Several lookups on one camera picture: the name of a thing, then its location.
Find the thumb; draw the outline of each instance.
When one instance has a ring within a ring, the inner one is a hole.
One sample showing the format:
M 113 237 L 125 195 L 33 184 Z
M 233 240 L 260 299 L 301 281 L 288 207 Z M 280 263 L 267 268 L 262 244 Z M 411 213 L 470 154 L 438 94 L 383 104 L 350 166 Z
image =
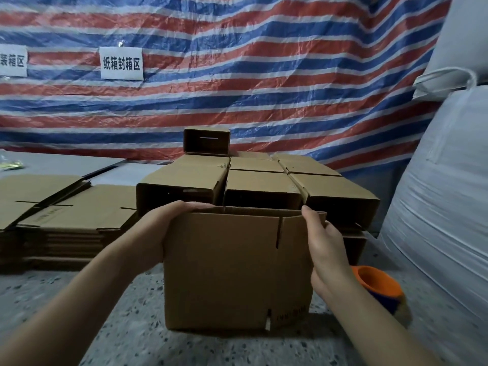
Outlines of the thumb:
M 320 221 L 319 214 L 310 207 L 304 205 L 302 207 L 302 216 L 305 218 L 308 230 L 308 241 L 319 239 L 324 236 L 324 227 Z

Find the white sign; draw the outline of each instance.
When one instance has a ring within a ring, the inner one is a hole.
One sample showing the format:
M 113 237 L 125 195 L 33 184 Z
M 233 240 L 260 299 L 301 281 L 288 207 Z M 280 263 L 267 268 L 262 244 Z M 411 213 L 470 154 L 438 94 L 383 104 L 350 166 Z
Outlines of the white sign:
M 27 46 L 0 45 L 0 75 L 27 77 Z
M 144 80 L 142 48 L 101 47 L 99 54 L 103 79 Z

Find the red white blue striped tarp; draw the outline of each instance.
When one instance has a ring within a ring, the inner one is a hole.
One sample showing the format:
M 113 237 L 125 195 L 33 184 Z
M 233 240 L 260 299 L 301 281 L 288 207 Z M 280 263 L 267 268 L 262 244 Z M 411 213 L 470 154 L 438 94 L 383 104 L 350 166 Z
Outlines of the red white blue striped tarp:
M 450 0 L 2 0 L 0 147 L 174 159 L 188 125 L 234 150 L 343 173 L 409 159 L 437 109 L 412 103 Z M 144 82 L 100 78 L 100 46 L 143 48 Z

